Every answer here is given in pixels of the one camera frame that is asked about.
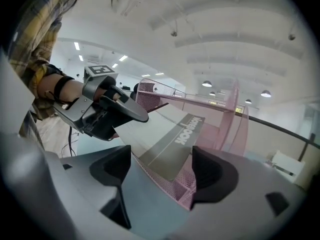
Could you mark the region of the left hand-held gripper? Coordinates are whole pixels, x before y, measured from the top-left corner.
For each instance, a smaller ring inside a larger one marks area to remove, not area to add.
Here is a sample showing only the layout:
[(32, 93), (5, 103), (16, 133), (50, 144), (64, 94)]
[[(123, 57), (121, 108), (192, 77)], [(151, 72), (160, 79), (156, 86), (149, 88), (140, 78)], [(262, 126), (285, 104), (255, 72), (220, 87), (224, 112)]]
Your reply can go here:
[[(148, 112), (115, 86), (117, 76), (118, 73), (107, 65), (86, 66), (80, 97), (66, 108), (55, 103), (55, 112), (78, 132), (104, 141), (110, 141), (115, 134), (111, 113), (146, 123)], [(108, 90), (100, 96), (98, 103), (95, 93), (99, 88)]]

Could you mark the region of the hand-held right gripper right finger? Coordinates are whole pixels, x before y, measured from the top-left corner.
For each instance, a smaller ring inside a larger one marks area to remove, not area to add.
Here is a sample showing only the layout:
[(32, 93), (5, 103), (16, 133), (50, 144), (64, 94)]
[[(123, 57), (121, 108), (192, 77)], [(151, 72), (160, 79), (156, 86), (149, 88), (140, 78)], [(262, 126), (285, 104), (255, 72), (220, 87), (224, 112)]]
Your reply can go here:
[(225, 151), (194, 146), (196, 191), (172, 240), (271, 240), (306, 195), (276, 169)]

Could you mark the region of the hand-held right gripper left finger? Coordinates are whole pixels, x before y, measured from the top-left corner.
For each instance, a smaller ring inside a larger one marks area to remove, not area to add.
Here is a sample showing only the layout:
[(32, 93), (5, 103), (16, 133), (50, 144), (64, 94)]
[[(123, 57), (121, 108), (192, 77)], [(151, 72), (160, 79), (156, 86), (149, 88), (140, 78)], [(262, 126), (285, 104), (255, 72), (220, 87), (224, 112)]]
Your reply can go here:
[(110, 219), (120, 188), (104, 185), (77, 157), (66, 160), (17, 134), (4, 136), (4, 184), (52, 240), (142, 240)]

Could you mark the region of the pink mesh file tray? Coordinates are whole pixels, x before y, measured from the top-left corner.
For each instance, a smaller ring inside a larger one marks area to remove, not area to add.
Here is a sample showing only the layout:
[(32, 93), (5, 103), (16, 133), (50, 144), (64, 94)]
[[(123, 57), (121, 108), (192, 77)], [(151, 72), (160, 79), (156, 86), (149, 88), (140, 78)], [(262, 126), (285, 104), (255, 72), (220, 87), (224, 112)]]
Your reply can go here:
[[(187, 98), (184, 92), (173, 87), (151, 79), (143, 79), (138, 84), (136, 102), (149, 112), (165, 103), (169, 103), (184, 112), (204, 117), (204, 125), (201, 127), (194, 144), (200, 148), (220, 151), (227, 141), (236, 115), (238, 96), (238, 82), (233, 84), (225, 105), (218, 106)], [(193, 195), (196, 193), (196, 178), (192, 170), (191, 155), (188, 156), (182, 169), (173, 180), (164, 179), (147, 167), (147, 164), (138, 157), (135, 157), (135, 160), (165, 194), (186, 210), (191, 208)]]

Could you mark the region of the grey notebook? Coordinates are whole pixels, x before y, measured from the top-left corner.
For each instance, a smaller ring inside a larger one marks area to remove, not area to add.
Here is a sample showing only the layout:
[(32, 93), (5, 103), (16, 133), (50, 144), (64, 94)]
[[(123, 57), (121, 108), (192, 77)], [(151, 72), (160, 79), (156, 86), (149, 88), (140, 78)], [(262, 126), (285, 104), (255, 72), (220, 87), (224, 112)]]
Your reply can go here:
[(199, 137), (205, 118), (167, 104), (148, 114), (147, 122), (131, 120), (115, 128), (142, 165), (173, 181)]

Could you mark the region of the person's left forearm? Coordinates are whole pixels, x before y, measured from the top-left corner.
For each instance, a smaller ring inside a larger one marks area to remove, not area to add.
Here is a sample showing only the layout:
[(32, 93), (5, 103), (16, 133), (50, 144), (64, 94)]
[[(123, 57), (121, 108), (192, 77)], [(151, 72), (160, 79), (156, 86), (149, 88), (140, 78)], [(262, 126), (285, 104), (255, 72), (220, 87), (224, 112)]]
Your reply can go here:
[(70, 76), (51, 74), (40, 80), (37, 94), (41, 98), (68, 104), (82, 95), (82, 89), (83, 84)]

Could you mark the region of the person's left hand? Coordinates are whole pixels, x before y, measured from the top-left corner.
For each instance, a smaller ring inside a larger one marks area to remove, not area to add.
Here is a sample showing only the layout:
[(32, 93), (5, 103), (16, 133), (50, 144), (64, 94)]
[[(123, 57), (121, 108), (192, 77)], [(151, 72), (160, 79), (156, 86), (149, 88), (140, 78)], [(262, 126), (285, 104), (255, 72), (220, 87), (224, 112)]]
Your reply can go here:
[(111, 76), (107, 76), (97, 88), (94, 94), (94, 99), (98, 100), (100, 96), (102, 96), (110, 88), (110, 86), (115, 86), (115, 85), (116, 85), (116, 80)]

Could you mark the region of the black handrail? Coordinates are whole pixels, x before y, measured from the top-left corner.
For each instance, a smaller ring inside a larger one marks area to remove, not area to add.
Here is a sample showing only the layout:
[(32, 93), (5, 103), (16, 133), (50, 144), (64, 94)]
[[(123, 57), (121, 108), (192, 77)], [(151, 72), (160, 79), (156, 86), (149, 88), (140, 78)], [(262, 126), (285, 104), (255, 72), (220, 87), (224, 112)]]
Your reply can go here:
[(287, 134), (287, 135), (290, 135), (290, 136), (292, 136), (292, 137), (295, 137), (295, 138), (303, 141), (303, 142), (305, 143), (305, 145), (304, 145), (304, 147), (303, 147), (303, 149), (302, 149), (302, 151), (301, 151), (301, 153), (300, 153), (300, 155), (299, 155), (299, 157), (298, 157), (298, 161), (299, 161), (299, 162), (302, 161), (302, 159), (303, 159), (303, 157), (304, 157), (304, 155), (305, 155), (305, 153), (306, 153), (306, 150), (307, 150), (308, 145), (314, 146), (315, 148), (317, 148), (317, 149), (320, 150), (320, 145), (318, 145), (318, 144), (316, 144), (316, 143), (314, 142), (314, 139), (315, 139), (315, 136), (316, 136), (314, 133), (312, 133), (312, 134), (310, 135), (310, 138), (307, 139), (307, 138), (302, 137), (301, 135), (299, 135), (299, 134), (297, 134), (297, 133), (294, 133), (294, 132), (292, 132), (292, 131), (290, 131), (290, 130), (287, 130), (287, 129), (283, 128), (283, 127), (280, 127), (280, 126), (275, 125), (275, 124), (273, 124), (273, 123), (267, 122), (267, 121), (265, 121), (265, 120), (261, 120), (261, 119), (259, 119), (259, 118), (256, 118), (256, 117), (253, 117), (253, 116), (250, 116), (250, 115), (248, 116), (248, 119), (251, 120), (251, 121), (253, 121), (253, 122), (256, 122), (256, 123), (259, 123), (259, 124), (268, 126), (268, 127), (272, 128), (272, 129), (275, 129), (275, 130), (277, 130), (277, 131), (280, 131), (280, 132), (282, 132), (282, 133), (285, 133), (285, 134)]

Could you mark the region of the row of ceiling strip lights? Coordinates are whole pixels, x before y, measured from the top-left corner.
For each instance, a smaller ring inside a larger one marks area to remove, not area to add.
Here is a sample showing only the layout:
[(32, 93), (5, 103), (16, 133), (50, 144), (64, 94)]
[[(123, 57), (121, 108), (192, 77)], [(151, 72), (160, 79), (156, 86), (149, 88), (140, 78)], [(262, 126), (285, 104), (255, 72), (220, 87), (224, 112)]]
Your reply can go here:
[(165, 74), (128, 55), (102, 46), (74, 43), (78, 59), (89, 66), (107, 65), (119, 73), (138, 78), (163, 77)]

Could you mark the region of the person's yellow plaid shirt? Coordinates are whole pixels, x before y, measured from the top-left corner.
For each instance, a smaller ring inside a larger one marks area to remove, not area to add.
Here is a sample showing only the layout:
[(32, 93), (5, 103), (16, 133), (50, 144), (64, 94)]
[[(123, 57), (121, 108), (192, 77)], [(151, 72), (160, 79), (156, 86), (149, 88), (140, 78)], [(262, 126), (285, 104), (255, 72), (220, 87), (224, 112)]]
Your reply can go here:
[(53, 47), (62, 26), (62, 17), (77, 0), (27, 0), (17, 26), (18, 35), (8, 50), (8, 60), (24, 84), (35, 96), (32, 104), (37, 117), (54, 113), (53, 100), (40, 97), (38, 85), (49, 75), (63, 75), (50, 63)]

